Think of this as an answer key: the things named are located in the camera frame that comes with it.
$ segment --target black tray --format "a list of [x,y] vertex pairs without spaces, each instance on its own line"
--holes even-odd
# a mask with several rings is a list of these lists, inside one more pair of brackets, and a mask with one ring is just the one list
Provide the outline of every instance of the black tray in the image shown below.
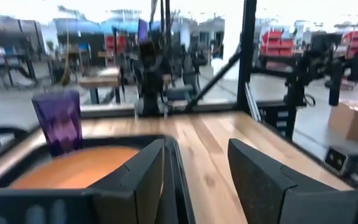
[[[158,205],[156,223],[195,223],[180,150],[174,138],[164,135],[89,138],[83,140],[83,148],[128,146],[143,149],[157,139],[164,139],[165,164],[164,190]],[[0,187],[9,186],[22,174],[49,160],[52,160],[52,157],[49,154],[48,146],[39,146],[25,158],[17,162],[13,168],[0,175]]]

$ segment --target table leg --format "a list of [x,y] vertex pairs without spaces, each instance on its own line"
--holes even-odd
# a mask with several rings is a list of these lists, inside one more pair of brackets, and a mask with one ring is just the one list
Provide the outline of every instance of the table leg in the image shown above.
[[27,64],[27,69],[29,70],[30,77],[32,77],[34,81],[36,81],[35,71],[34,71],[34,67],[32,66],[32,62],[30,60],[26,60],[26,64]]
[[91,95],[91,104],[93,104],[93,105],[100,104],[98,89],[97,88],[91,88],[91,89],[89,89],[89,93]]
[[81,52],[79,53],[79,56],[80,56],[80,69],[81,69],[81,73],[83,73],[84,72],[84,66],[82,64],[82,53]]
[[119,87],[115,87],[114,91],[116,92],[116,103],[119,105],[119,104],[121,104],[121,96],[119,93]]
[[9,77],[9,82],[11,83],[11,86],[13,86],[13,79],[12,79],[12,74],[11,74],[10,68],[7,69],[7,75]]

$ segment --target black metal pole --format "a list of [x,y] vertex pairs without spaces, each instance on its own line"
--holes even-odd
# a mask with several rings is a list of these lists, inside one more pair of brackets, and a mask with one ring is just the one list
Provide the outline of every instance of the black metal pole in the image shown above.
[[41,61],[41,40],[40,40],[40,34],[38,33],[38,26],[37,26],[37,22],[34,21],[34,27],[35,27],[35,34],[37,35],[37,42],[38,42],[38,59]]
[[161,27],[161,32],[164,33],[165,20],[164,20],[164,1],[163,0],[160,0],[160,13],[161,13],[160,27]]
[[250,81],[252,72],[252,55],[254,53],[255,13],[257,0],[244,0],[241,32],[241,57],[239,82],[237,87],[237,105],[249,111],[245,84]]
[[241,51],[240,52],[236,52],[228,61],[228,63],[223,66],[219,72],[204,86],[204,88],[195,96],[195,98],[193,100],[191,100],[185,108],[185,111],[189,111],[191,110],[194,106],[197,105],[198,101],[200,99],[202,99],[204,97],[204,95],[226,74],[227,71],[229,71],[229,69],[231,67],[233,67],[233,65],[235,63],[237,63],[237,61],[240,59],[240,55],[241,55]]
[[20,21],[20,19],[17,20],[17,25],[19,25],[20,33],[23,33],[22,22]]
[[165,34],[166,34],[165,40],[167,41],[167,56],[168,56],[168,58],[171,58],[171,7],[170,7],[170,0],[165,0]]
[[251,89],[249,88],[249,83],[246,83],[244,86],[245,86],[246,97],[249,105],[250,115],[254,120],[261,121],[262,118],[260,117],[258,106],[256,104],[256,101],[254,100],[254,96],[251,92]]
[[118,60],[118,49],[117,49],[117,29],[113,28],[112,29],[112,36],[114,37],[114,64],[117,65],[117,60]]

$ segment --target wooden table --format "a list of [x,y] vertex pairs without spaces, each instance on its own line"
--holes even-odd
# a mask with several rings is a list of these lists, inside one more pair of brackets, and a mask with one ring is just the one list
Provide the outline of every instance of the wooden table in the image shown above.
[[121,76],[119,69],[116,67],[99,70],[90,77],[82,77],[78,83],[80,87],[89,89],[92,104],[100,104],[99,87],[113,87],[116,94],[116,103],[121,103],[119,92]]
[[[188,114],[137,121],[132,118],[96,119],[85,120],[82,126],[86,137],[157,133],[173,136],[180,146],[197,224],[247,223],[227,160],[229,138],[238,138],[288,167],[336,189],[351,189],[291,144],[241,112]],[[44,142],[40,130],[17,145],[0,158],[0,174]]]

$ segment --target floor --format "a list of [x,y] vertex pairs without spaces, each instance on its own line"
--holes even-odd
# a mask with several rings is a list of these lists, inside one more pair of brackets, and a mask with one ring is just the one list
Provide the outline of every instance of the floor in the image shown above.
[[[37,77],[47,77],[47,66],[41,63],[34,65]],[[212,68],[201,69],[200,78],[201,88],[204,87],[213,76]],[[251,90],[256,100],[280,100],[283,98],[287,89],[284,81],[266,77],[263,75],[253,75],[251,78]],[[69,86],[80,91],[81,103],[89,103],[89,93],[78,86]],[[236,99],[237,82],[221,80],[206,95],[206,99]],[[0,88],[0,124],[30,128],[37,123],[37,118],[31,103],[34,94],[44,92],[43,88],[36,90],[5,90]],[[330,106],[328,105],[328,90],[323,86],[322,81],[313,82],[306,89],[306,92],[316,98],[315,107],[307,107],[299,110],[296,119],[294,141],[301,146],[309,149],[311,153],[319,158],[325,155],[325,148],[328,145],[340,145],[358,151],[358,142],[345,141],[340,136],[335,135],[327,127]],[[100,90],[101,97],[106,95],[107,90]],[[126,101],[134,101],[134,88],[126,88]],[[353,91],[342,91],[341,98],[358,99],[358,85]]]

